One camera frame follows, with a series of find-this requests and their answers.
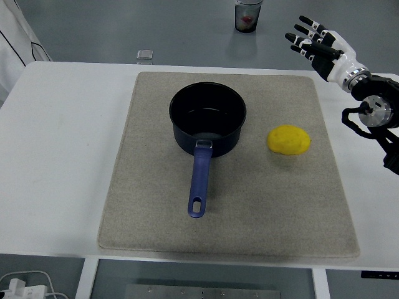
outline white lab coat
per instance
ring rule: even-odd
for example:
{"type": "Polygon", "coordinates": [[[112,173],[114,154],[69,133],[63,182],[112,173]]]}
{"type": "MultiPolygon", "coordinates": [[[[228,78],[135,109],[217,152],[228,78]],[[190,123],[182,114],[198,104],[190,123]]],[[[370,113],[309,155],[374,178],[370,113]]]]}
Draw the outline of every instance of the white lab coat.
{"type": "Polygon", "coordinates": [[[0,107],[33,61],[51,61],[16,0],[0,0],[0,107]]]}

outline white cable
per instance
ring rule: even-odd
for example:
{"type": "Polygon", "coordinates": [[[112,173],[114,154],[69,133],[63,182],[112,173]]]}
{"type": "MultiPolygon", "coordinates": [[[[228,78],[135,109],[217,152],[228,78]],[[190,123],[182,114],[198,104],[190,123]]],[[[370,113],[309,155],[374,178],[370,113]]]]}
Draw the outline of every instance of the white cable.
{"type": "Polygon", "coordinates": [[[49,280],[50,288],[51,288],[51,295],[54,293],[54,288],[53,288],[53,286],[52,286],[52,282],[51,282],[50,276],[49,276],[47,273],[45,273],[45,271],[33,270],[33,271],[11,272],[11,273],[7,273],[7,274],[3,275],[3,276],[0,278],[0,282],[1,282],[1,280],[3,280],[3,278],[6,277],[6,276],[16,275],[16,274],[27,274],[27,273],[41,273],[41,274],[44,274],[44,275],[47,277],[47,279],[49,280]]]}
{"type": "Polygon", "coordinates": [[[68,298],[68,296],[67,295],[65,295],[64,293],[46,293],[46,294],[44,294],[44,296],[50,296],[50,295],[54,295],[54,296],[57,296],[57,295],[59,295],[59,296],[63,296],[64,298],[66,298],[66,299],[69,299],[68,298]]]}

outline robot finger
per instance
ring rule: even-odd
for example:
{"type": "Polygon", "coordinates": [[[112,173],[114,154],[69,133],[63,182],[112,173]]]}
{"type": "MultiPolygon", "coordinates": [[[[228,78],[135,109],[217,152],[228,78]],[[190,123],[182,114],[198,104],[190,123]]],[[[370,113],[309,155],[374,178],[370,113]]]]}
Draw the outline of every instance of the robot finger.
{"type": "Polygon", "coordinates": [[[306,36],[308,38],[310,38],[316,42],[319,40],[321,41],[321,36],[314,31],[310,31],[310,30],[306,29],[305,27],[302,27],[301,25],[297,25],[297,24],[294,26],[294,28],[303,34],[306,34],[306,36]]]}
{"type": "Polygon", "coordinates": [[[303,37],[297,36],[293,33],[287,33],[286,39],[300,49],[329,60],[339,59],[339,57],[344,53],[342,50],[335,50],[327,45],[314,42],[310,39],[304,39],[303,37]]]}
{"type": "Polygon", "coordinates": [[[302,48],[302,44],[312,43],[310,39],[304,39],[303,37],[297,36],[296,34],[293,33],[286,33],[286,39],[300,48],[302,48]]]}
{"type": "Polygon", "coordinates": [[[328,32],[327,28],[325,28],[322,24],[319,24],[318,22],[315,22],[308,17],[305,16],[299,16],[299,20],[301,20],[303,23],[311,26],[313,30],[316,30],[317,33],[320,34],[321,37],[324,37],[326,33],[328,32]]]}
{"type": "Polygon", "coordinates": [[[301,49],[300,47],[298,47],[296,45],[291,45],[291,50],[300,53],[300,55],[304,56],[307,60],[313,61],[314,55],[305,51],[304,49],[301,49]]]}

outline handle hole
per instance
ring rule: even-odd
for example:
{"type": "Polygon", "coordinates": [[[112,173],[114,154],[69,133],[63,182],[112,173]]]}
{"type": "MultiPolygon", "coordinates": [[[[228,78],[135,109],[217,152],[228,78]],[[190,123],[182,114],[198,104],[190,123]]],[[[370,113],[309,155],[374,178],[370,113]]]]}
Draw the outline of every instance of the handle hole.
{"type": "Polygon", "coordinates": [[[201,198],[200,197],[195,197],[193,199],[193,212],[194,213],[199,213],[201,210],[201,198]]]}

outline power adapter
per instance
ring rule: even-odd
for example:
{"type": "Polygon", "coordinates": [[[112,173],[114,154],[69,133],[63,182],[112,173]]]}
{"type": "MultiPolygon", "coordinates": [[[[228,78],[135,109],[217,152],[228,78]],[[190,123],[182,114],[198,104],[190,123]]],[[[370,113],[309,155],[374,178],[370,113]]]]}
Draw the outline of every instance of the power adapter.
{"type": "Polygon", "coordinates": [[[9,289],[4,293],[4,299],[46,299],[47,293],[45,285],[34,285],[25,287],[25,282],[18,278],[10,281],[9,289]]]}

